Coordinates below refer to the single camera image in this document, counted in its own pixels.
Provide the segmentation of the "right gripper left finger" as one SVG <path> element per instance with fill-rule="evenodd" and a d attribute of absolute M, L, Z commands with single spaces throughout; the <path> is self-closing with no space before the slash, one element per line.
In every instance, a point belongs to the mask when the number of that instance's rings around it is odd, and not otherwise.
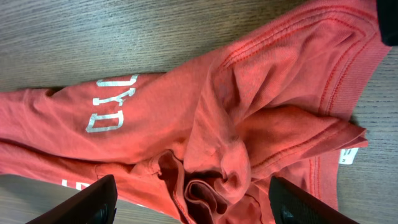
<path fill-rule="evenodd" d="M 106 175 L 27 224 L 113 224 L 118 191 Z"/>

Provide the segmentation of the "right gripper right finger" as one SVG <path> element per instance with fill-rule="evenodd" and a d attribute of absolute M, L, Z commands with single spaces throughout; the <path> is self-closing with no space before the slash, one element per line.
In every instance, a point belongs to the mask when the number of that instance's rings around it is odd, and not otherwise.
<path fill-rule="evenodd" d="M 271 178 L 269 200 L 276 224 L 358 224 L 283 177 Z"/>

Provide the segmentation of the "red printed t-shirt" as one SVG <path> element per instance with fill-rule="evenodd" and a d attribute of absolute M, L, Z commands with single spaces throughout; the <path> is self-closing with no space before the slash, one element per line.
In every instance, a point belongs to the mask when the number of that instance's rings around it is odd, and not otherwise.
<path fill-rule="evenodd" d="M 284 177 L 332 208 L 349 119 L 389 52 L 374 1 L 309 1 L 162 74 L 1 94 L 1 173 L 83 189 L 183 223 L 272 223 Z"/>

